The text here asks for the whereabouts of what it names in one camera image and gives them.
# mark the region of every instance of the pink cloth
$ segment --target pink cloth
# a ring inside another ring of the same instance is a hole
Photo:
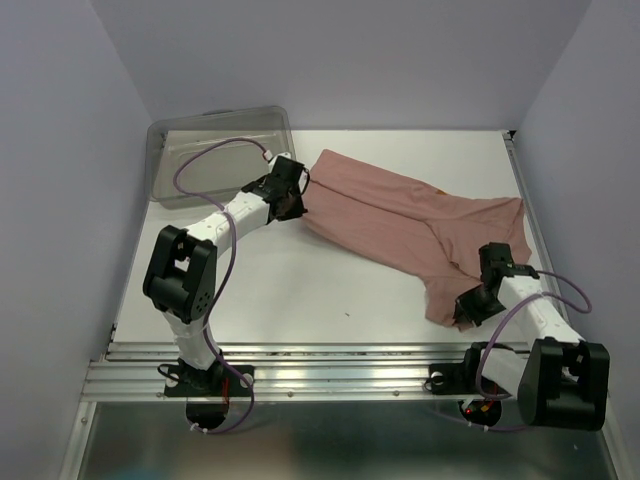
[[[480,247],[508,243],[517,263],[531,255],[521,199],[447,195],[330,150],[311,169],[304,203],[314,232],[419,277],[429,295],[426,317],[447,326],[456,297],[480,284]]]

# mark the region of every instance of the transparent plastic tray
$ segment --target transparent plastic tray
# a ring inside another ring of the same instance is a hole
[[[167,208],[205,203],[176,190],[173,176],[196,153],[233,137],[251,138],[273,154],[291,152],[295,158],[287,113],[279,107],[161,120],[151,125],[147,133],[148,198]],[[265,173],[266,163],[255,145],[230,143],[192,163],[180,176],[180,185],[187,191],[207,193],[225,201]]]

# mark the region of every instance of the metal frame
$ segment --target metal frame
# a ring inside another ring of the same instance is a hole
[[[551,260],[518,165],[513,139],[508,132],[503,132],[503,139],[525,203],[540,260],[544,268],[552,270]],[[549,280],[550,288],[558,293],[556,280]],[[560,305],[559,308],[563,317],[568,319],[564,306]],[[526,355],[526,344],[514,343],[511,346],[521,355]],[[221,347],[231,363],[251,364],[256,367],[254,388],[258,401],[344,402],[460,398],[433,396],[423,385],[430,375],[429,364],[460,361],[468,345],[226,344]],[[91,363],[60,479],[75,479],[80,474],[98,402],[184,401],[163,395],[164,380],[156,372],[158,363],[174,361],[177,356],[177,346],[168,343],[111,343],[101,361]],[[246,401],[242,398],[233,400]],[[634,478],[618,423],[609,406],[603,434],[618,477]]]
[[[91,434],[91,426],[96,413],[95,402],[80,402],[73,429],[67,445],[67,451],[62,461],[60,480],[76,479],[80,475],[82,459]]]
[[[178,351],[165,345],[161,353],[135,352],[119,346],[107,362],[89,366],[82,400],[90,402],[171,401],[163,395],[158,360],[174,361]],[[254,391],[263,402],[433,400],[424,389],[429,364],[459,362],[466,345],[222,345],[225,358],[234,365],[256,368]],[[512,344],[526,353],[523,343]],[[468,398],[468,395],[448,398]],[[234,401],[246,401],[237,398]],[[190,398],[189,401],[221,401]]]

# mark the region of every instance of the white wall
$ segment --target white wall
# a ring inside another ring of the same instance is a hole
[[[589,0],[93,0],[154,119],[515,128]]]
[[[638,132],[640,3],[595,0],[516,144],[554,267],[593,299],[593,314],[573,319],[611,353],[613,406],[632,454],[640,452]]]
[[[37,480],[118,306],[150,118],[87,0],[4,0],[0,65],[0,476]]]

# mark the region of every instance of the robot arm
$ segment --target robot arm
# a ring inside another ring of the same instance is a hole
[[[532,267],[515,264],[509,245],[482,247],[480,263],[483,283],[458,297],[456,319],[480,325],[496,313],[515,310],[513,322],[531,350],[525,360],[496,346],[488,354],[482,377],[517,400],[528,425],[599,430],[605,419],[609,374],[605,347],[586,342],[549,297],[527,301],[544,289]],[[476,393],[475,377],[485,347],[474,344],[462,364],[432,365],[442,376],[431,383],[431,391]]]
[[[243,187],[225,208],[234,219],[236,240],[306,212],[299,185],[303,172],[303,164],[281,154],[269,163],[267,175]],[[180,359],[196,370],[206,371],[215,361],[202,332],[216,288],[217,259],[231,241],[231,225],[219,211],[184,229],[169,225],[158,235],[144,279],[143,293],[169,322]],[[186,270],[180,262],[188,262]]]

